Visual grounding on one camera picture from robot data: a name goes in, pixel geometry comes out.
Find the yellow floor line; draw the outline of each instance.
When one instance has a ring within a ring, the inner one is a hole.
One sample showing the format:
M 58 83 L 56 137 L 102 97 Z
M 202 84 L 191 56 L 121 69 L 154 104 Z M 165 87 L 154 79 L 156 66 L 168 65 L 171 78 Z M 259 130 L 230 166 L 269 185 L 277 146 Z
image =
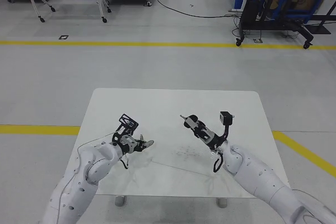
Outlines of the yellow floor line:
M 235 43 L 169 43 L 169 42 L 104 42 L 104 41 L 16 41 L 0 40 L 0 45 L 46 45 L 46 46 L 169 46 L 183 48 L 237 48 Z M 302 45 L 288 44 L 242 44 L 240 48 L 303 49 Z M 311 50 L 336 50 L 336 46 L 311 46 Z
M 51 134 L 76 136 L 79 131 L 80 126 L 0 125 L 0 134 Z M 286 146 L 293 149 L 298 154 L 310 160 L 313 164 L 336 178 L 336 167 L 331 165 L 329 162 L 326 162 L 321 157 L 314 154 L 282 132 L 275 130 L 273 131 L 273 136 L 275 140 L 284 143 Z
M 300 145 L 299 143 L 297 143 L 292 138 L 290 138 L 289 136 L 285 135 L 282 132 L 275 130 L 273 131 L 273 136 L 275 140 L 284 143 L 286 146 L 293 149 L 295 152 L 305 157 L 306 159 L 310 160 L 310 162 L 312 162 L 313 164 L 325 170 L 328 174 L 336 178 L 336 167 L 331 165 L 329 162 L 323 160 L 321 157 L 314 154 L 313 152 L 311 152 L 304 146 Z
M 76 136 L 80 126 L 0 125 L 0 134 L 53 134 Z

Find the tabletop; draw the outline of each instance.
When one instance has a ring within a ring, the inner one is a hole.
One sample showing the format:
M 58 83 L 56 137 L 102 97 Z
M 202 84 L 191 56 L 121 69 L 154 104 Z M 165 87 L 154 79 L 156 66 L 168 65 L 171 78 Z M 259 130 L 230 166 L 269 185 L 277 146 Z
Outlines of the tabletop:
M 98 88 L 67 167 L 74 167 L 79 145 L 114 132 L 118 119 L 127 114 L 139 123 L 133 137 L 142 134 L 155 143 L 127 154 L 129 169 L 117 163 L 99 182 L 96 194 L 253 198 L 224 169 L 213 172 L 216 158 L 211 159 L 209 148 L 179 117 L 195 114 L 220 136 L 220 111 L 235 116 L 228 140 L 263 160 L 289 186 L 261 100 L 253 91 Z

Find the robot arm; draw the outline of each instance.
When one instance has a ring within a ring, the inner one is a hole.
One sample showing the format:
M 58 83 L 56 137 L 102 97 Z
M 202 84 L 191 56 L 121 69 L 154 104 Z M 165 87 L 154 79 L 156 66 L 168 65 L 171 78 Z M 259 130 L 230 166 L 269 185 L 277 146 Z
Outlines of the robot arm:
M 142 136 L 139 140 L 132 137 L 138 127 L 133 119 L 123 114 L 119 121 L 121 125 L 111 140 L 107 135 L 100 138 L 100 144 L 85 143 L 78 147 L 76 165 L 66 171 L 52 192 L 43 224 L 76 223 L 94 198 L 99 181 L 122 156 L 142 152 L 153 144 L 153 141 L 145 142 Z
M 248 150 L 230 144 L 227 135 L 233 115 L 228 112 L 221 112 L 220 120 L 225 126 L 225 133 L 220 137 L 198 120 L 197 116 L 181 117 L 184 119 L 185 127 L 190 128 L 194 135 L 200 138 L 210 150 L 221 156 L 219 167 L 216 168 L 218 159 L 213 171 L 219 170 L 224 162 L 223 168 L 247 192 L 270 205 L 286 224 L 306 224 L 306 216 L 313 217 L 320 223 L 336 224 L 336 216 L 331 211 L 298 199 L 296 194 L 262 160 Z

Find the end effector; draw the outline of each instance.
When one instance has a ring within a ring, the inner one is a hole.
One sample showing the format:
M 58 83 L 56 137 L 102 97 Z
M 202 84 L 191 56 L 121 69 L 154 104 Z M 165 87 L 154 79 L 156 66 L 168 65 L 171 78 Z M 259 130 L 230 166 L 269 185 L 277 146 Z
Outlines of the end effector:
M 135 120 L 126 114 L 123 114 L 119 121 L 121 122 L 121 125 L 117 128 L 116 132 L 112 136 L 112 144 L 113 146 L 118 145 L 121 148 L 123 154 L 142 152 L 145 148 L 153 145 L 154 141 L 144 141 L 143 135 L 141 135 L 139 139 L 132 137 L 133 132 L 139 125 Z
M 206 144 L 210 150 L 216 151 L 219 146 L 227 139 L 229 134 L 229 126 L 233 123 L 234 115 L 231 115 L 227 111 L 220 112 L 220 121 L 225 126 L 224 134 L 218 136 L 215 132 L 209 130 L 206 125 L 198 119 L 196 115 L 191 115 L 189 117 L 180 116 L 184 119 L 184 126 L 190 128 L 194 136 L 199 138 Z

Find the epoxy floor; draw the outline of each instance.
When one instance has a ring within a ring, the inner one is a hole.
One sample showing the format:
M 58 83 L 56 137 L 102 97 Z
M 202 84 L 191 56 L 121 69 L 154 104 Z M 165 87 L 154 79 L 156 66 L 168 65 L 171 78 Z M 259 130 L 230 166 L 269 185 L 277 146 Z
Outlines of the epoxy floor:
M 224 15 L 223 0 L 161 0 L 195 15 Z M 158 2 L 152 7 L 114 5 L 103 24 L 89 0 L 38 4 L 0 0 L 0 40 L 235 43 L 232 18 L 192 18 Z M 332 35 L 315 45 L 336 45 Z M 253 43 L 251 32 L 244 43 Z M 264 44 L 302 45 L 281 32 L 263 31 Z M 336 167 L 336 50 L 182 48 L 142 46 L 0 45 L 0 124 L 81 125 L 98 87 L 252 90 L 272 130 L 307 147 Z M 0 134 L 0 224 L 36 223 L 62 176 L 75 136 Z M 309 192 L 336 212 L 336 179 L 277 142 L 292 188 Z M 79 223 L 283 223 L 264 202 L 214 198 L 96 197 Z

